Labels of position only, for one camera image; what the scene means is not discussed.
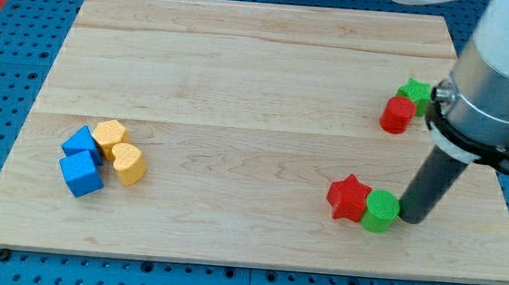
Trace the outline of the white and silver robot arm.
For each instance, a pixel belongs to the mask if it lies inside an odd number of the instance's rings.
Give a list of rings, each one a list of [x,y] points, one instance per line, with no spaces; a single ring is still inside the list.
[[[450,73],[445,118],[485,145],[509,147],[509,0],[491,0]]]

